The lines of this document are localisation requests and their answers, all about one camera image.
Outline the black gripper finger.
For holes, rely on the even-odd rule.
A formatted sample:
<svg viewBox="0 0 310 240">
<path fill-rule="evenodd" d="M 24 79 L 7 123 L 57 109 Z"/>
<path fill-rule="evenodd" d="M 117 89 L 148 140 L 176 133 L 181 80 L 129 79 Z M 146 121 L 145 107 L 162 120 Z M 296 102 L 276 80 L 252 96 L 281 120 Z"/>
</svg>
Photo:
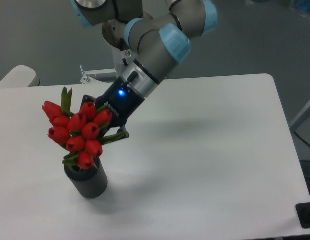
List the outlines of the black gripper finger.
<svg viewBox="0 0 310 240">
<path fill-rule="evenodd" d="M 113 134 L 113 135 L 107 135 L 109 130 L 110 129 L 107 129 L 102 135 L 102 137 L 105 138 L 106 140 L 123 140 L 123 139 L 127 139 L 130 137 L 130 134 L 127 131 L 125 125 L 120 126 L 116 134 Z"/>
<path fill-rule="evenodd" d="M 93 105 L 96 106 L 96 101 L 97 98 L 90 95 L 84 95 L 80 107 L 82 107 L 85 103 L 93 103 Z"/>
</svg>

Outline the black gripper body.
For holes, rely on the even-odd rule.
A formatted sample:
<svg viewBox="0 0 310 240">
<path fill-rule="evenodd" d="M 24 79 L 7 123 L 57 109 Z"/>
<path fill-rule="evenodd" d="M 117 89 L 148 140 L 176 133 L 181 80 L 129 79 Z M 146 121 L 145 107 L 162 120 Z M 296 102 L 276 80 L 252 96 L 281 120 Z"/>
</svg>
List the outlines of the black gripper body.
<svg viewBox="0 0 310 240">
<path fill-rule="evenodd" d="M 96 99 L 96 107 L 99 109 L 107 106 L 112 112 L 110 128 L 124 126 L 128 118 L 145 101 L 145 98 L 130 88 L 126 81 L 119 77 L 110 88 Z"/>
</svg>

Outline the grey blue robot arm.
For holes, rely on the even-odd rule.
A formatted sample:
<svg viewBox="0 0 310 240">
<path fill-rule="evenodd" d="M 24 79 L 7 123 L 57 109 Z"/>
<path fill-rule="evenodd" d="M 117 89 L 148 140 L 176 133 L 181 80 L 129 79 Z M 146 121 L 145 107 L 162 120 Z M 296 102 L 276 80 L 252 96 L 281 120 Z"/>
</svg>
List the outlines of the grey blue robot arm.
<svg viewBox="0 0 310 240">
<path fill-rule="evenodd" d="M 133 112 L 181 64 L 192 49 L 191 39 L 218 26 L 216 6 L 209 0 L 169 0 L 169 14 L 146 19 L 140 0 L 74 0 L 83 26 L 114 21 L 113 35 L 137 57 L 109 89 L 95 100 L 98 109 L 109 109 L 110 123 L 99 133 L 104 141 L 129 137 L 126 123 Z"/>
</svg>

